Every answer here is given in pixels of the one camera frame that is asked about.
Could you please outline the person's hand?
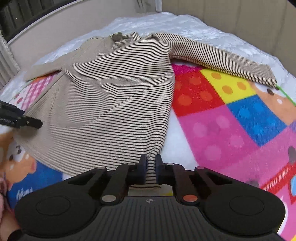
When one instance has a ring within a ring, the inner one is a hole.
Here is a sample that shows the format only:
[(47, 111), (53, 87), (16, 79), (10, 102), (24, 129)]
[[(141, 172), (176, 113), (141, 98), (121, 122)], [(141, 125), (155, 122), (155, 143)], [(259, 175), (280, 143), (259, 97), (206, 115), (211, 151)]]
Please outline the person's hand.
[(3, 177), (1, 177), (1, 240), (8, 240), (9, 236), (20, 227), (11, 211), (7, 199), (7, 184)]

